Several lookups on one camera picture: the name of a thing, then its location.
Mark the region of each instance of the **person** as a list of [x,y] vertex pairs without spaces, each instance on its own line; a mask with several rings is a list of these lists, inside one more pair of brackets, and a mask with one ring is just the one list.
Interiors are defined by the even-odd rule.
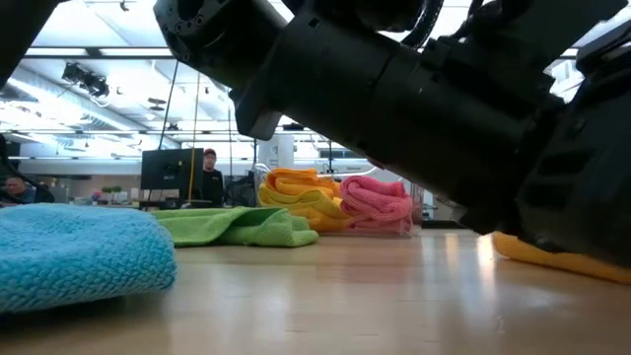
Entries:
[[[19,198],[27,203],[35,203],[35,189],[28,186],[19,177],[8,177],[4,182],[4,190],[11,196]],[[0,203],[3,205],[14,204],[13,201],[2,199]]]
[[202,181],[201,197],[204,202],[193,203],[197,208],[221,208],[224,206],[224,177],[215,169],[217,153],[208,148],[204,151],[204,180]]

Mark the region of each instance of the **table surface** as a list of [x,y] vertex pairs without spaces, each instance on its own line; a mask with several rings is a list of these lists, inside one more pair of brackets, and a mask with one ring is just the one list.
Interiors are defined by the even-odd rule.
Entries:
[[631,287],[421,235],[181,249],[170,292],[0,318],[0,354],[631,354]]

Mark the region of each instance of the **computer monitor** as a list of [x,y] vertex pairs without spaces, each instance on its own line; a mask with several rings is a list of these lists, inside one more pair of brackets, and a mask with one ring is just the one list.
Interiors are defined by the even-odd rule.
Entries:
[[142,152],[140,177],[141,189],[177,189],[179,198],[188,197],[190,185],[190,167],[193,165],[193,189],[201,188],[204,171],[204,150],[195,149],[195,161],[192,161],[192,149],[169,149]]

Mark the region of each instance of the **man in red cap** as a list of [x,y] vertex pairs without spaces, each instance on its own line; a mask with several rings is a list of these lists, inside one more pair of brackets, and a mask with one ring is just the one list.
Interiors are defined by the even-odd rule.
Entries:
[[201,188],[201,199],[206,202],[194,203],[200,208],[221,208],[224,206],[224,177],[215,169],[217,153],[208,148],[204,151],[204,181]]

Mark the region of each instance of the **ceiling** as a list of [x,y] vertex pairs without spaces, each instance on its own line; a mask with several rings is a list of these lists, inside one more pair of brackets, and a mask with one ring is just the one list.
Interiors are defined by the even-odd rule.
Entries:
[[[227,130],[236,131],[235,124],[228,122],[231,102],[227,98],[226,88],[181,63],[175,72],[175,60],[166,49],[154,18],[154,3],[155,0],[126,0],[128,11],[122,10],[118,0],[73,0],[59,4],[14,73],[14,81],[10,82],[13,83],[11,88],[17,88],[27,97],[35,96],[42,102],[41,96],[45,96],[47,103],[54,103],[49,105],[53,108],[34,107],[28,103],[11,105],[5,101],[0,106],[5,110],[5,113],[0,114],[0,130],[24,128],[12,118],[16,115],[29,116],[24,120],[32,123],[29,129],[159,130],[167,105],[160,105],[165,110],[151,110],[150,107],[155,105],[149,103],[148,99],[166,101],[171,83],[175,81],[168,122],[177,124],[181,129],[192,130],[196,116],[197,130],[221,131],[218,134],[223,136],[217,135],[217,139],[225,141]],[[270,0],[270,3],[283,17],[291,20],[291,12],[280,0]],[[431,37],[453,33],[465,20],[469,3],[467,0],[445,0]],[[626,8],[613,20],[596,26],[577,45],[589,42],[629,18],[631,8]],[[401,39],[406,34],[384,35]],[[106,56],[93,59],[80,55],[67,59],[71,54],[84,53],[84,47],[104,48],[101,52]],[[77,63],[86,71],[106,77],[110,87],[107,98],[91,100],[84,90],[76,86],[69,87],[61,79],[67,63]],[[11,139],[41,143],[46,141],[41,139],[42,136],[45,134],[40,134],[34,140],[29,138],[31,134],[22,134],[12,136]],[[60,136],[81,142],[98,138],[83,133]],[[133,132],[127,138],[143,140]],[[213,141],[213,134],[202,134],[197,138]],[[172,147],[190,140],[192,134],[170,135],[166,139]],[[129,141],[120,144],[130,146]],[[144,139],[143,144],[134,143],[131,146],[139,151],[155,149],[157,145],[155,141]]]

